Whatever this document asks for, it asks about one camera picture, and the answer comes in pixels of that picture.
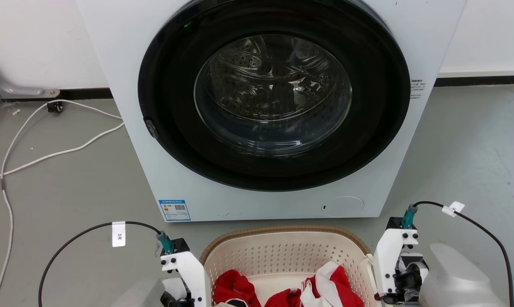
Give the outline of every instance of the teal connector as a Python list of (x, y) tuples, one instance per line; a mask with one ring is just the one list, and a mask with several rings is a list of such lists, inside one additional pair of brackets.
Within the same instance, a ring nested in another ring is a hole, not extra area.
[(401, 221), (401, 225), (403, 225), (404, 229), (411, 229), (414, 222), (414, 214), (418, 211), (418, 207), (409, 205), (407, 211), (405, 211), (405, 215), (403, 215), (403, 221)]
[(173, 253), (173, 249), (175, 248), (173, 246), (173, 242), (171, 242), (164, 231), (160, 231), (160, 234), (156, 235), (156, 239), (162, 243), (162, 248), (164, 249), (165, 253)]

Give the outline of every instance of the black cable clip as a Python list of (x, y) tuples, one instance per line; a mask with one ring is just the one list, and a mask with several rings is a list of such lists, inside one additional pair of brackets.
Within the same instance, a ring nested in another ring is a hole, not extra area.
[(49, 102), (46, 104), (48, 113), (61, 113), (64, 110), (64, 105), (61, 101)]

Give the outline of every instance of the gray floor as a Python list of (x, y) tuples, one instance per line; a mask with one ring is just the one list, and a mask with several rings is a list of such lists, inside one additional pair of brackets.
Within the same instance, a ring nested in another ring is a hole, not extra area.
[[(117, 113), (113, 101), (85, 101)], [(0, 107), (0, 165), (13, 136), (40, 103)], [(19, 108), (21, 112), (12, 115)], [(15, 146), (7, 169), (84, 144), (118, 120), (69, 105), (42, 111)], [(36, 306), (39, 280), (50, 257), (83, 229), (132, 220), (184, 237), (196, 255), (229, 231), (268, 225), (320, 224), (350, 229), (374, 250), (387, 218), (417, 200), (467, 204), (465, 214), (505, 244), (514, 268), (514, 86), (434, 89), (380, 218), (165, 224), (123, 128), (82, 151), (54, 157), (6, 177), (15, 213), (15, 240), (0, 307)], [(491, 278), (506, 301), (501, 253), (483, 232), (436, 207), (416, 216), (420, 242), (452, 245)], [(0, 268), (9, 214), (0, 190)], [(110, 229), (81, 237), (58, 257), (44, 285), (44, 306), (108, 306), (136, 281), (165, 276), (154, 234), (128, 226), (126, 247), (110, 246)]]

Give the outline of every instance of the brown basket rim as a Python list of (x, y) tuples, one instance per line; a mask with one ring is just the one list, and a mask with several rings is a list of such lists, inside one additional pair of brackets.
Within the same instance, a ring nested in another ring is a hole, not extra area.
[(257, 229), (246, 229), (242, 231), (229, 232), (217, 239), (214, 239), (204, 252), (202, 252), (202, 256), (200, 256), (200, 263), (202, 265), (206, 264), (206, 260), (213, 249), (215, 249), (219, 244), (228, 241), (230, 239), (236, 239), (238, 237), (248, 237), (250, 235), (261, 235), (263, 233), (279, 233), (279, 232), (329, 232), (336, 233), (337, 235), (342, 235), (352, 240), (365, 255), (370, 254), (370, 249), (365, 245), (365, 243), (359, 239), (358, 236), (353, 233), (347, 231), (346, 229), (341, 229), (340, 227), (335, 226), (310, 226), (310, 225), (293, 225), (293, 226), (269, 226), (269, 227), (259, 227)]

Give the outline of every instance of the washing machine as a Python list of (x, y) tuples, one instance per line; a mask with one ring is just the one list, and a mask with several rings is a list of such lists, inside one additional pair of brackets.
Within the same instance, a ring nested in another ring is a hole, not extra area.
[(464, 5), (78, 0), (166, 222), (378, 216)]

